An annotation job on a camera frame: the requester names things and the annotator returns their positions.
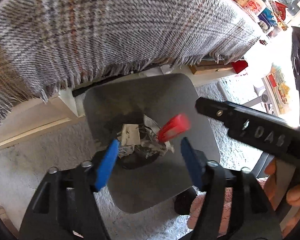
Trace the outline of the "red plastic wrapper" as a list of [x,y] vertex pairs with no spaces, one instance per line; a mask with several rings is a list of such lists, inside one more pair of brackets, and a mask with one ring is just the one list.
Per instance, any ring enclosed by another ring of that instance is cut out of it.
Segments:
[[161,129],[159,129],[157,136],[159,142],[168,142],[188,131],[191,128],[190,121],[186,114],[178,114],[171,118]]

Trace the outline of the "white bottle red label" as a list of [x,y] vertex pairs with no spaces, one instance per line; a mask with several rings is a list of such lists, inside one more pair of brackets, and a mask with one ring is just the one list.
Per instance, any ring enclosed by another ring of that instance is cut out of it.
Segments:
[[260,15],[262,11],[266,8],[266,4],[262,0],[249,0],[248,3],[244,6],[244,9],[250,14],[256,16]]

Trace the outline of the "brown wooden box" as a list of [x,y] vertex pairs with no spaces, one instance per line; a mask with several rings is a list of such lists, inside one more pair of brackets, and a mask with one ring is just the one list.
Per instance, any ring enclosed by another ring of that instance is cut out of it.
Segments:
[[193,75],[223,72],[227,70],[233,70],[232,64],[225,64],[224,61],[208,61],[203,60],[198,64],[189,66],[190,71]]

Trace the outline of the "plaid grey tablecloth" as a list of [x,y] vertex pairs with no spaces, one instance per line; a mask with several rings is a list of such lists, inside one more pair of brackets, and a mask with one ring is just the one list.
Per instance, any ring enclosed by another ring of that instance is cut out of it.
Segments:
[[152,63],[237,61],[261,34],[232,0],[0,0],[0,126],[24,101]]

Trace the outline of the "white cut paper sheet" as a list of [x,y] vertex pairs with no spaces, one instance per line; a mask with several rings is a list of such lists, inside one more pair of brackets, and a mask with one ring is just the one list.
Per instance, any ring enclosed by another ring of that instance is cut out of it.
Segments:
[[148,159],[155,155],[164,156],[167,152],[174,153],[173,145],[168,142],[159,142],[157,133],[160,126],[147,115],[143,116],[141,124],[123,124],[119,132],[118,157],[131,157],[138,155],[143,159]]

